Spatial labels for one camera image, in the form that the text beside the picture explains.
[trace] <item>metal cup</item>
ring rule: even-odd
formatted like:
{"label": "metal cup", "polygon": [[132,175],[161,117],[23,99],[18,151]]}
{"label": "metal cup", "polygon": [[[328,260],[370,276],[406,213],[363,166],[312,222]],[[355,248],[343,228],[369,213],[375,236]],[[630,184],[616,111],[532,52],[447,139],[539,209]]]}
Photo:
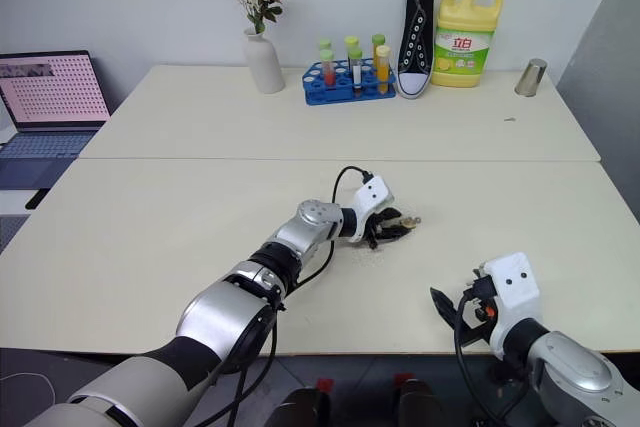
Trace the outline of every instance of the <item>metal cup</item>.
{"label": "metal cup", "polygon": [[533,97],[536,95],[538,85],[542,80],[544,71],[547,69],[547,63],[542,59],[531,59],[527,68],[524,69],[522,77],[516,85],[515,91],[518,95],[525,97]]}

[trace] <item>laptop screen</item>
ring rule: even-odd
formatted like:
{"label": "laptop screen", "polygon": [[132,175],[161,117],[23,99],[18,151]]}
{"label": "laptop screen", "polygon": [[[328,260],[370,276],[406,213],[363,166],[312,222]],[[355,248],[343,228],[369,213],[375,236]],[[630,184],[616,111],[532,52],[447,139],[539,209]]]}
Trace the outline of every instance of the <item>laptop screen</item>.
{"label": "laptop screen", "polygon": [[91,129],[109,119],[87,51],[0,55],[0,94],[18,130]]}

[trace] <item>black sneaker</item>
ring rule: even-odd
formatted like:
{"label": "black sneaker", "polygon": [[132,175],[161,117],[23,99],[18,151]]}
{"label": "black sneaker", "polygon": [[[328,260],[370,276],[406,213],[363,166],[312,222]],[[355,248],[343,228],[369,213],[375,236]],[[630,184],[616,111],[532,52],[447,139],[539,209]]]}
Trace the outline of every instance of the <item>black sneaker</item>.
{"label": "black sneaker", "polygon": [[407,0],[396,82],[403,97],[418,97],[431,78],[433,33],[433,0]]}

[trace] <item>dish soap bottle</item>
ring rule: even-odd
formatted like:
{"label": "dish soap bottle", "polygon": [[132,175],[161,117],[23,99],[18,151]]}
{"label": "dish soap bottle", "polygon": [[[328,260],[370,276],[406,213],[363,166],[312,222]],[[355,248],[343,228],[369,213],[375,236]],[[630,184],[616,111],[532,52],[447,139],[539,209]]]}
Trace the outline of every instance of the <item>dish soap bottle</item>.
{"label": "dish soap bottle", "polygon": [[502,0],[489,7],[476,0],[440,2],[431,83],[473,87],[480,81],[501,10]]}

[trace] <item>blue test tube rack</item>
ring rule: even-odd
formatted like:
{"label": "blue test tube rack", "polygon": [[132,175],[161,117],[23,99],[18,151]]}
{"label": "blue test tube rack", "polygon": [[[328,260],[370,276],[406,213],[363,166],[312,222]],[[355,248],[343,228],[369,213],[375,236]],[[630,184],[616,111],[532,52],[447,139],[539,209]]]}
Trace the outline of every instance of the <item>blue test tube rack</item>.
{"label": "blue test tube rack", "polygon": [[[389,67],[389,80],[380,82],[373,68],[373,59],[362,61],[362,83],[360,95],[356,95],[353,89],[353,78],[349,73],[347,60],[334,60],[336,69],[336,83],[329,87],[325,85],[322,76],[322,62],[316,62],[302,76],[304,97],[309,105],[338,104],[341,102],[359,102],[361,100],[389,99],[396,96],[393,87],[396,77]],[[386,94],[378,90],[380,84],[387,84],[389,88]]]}

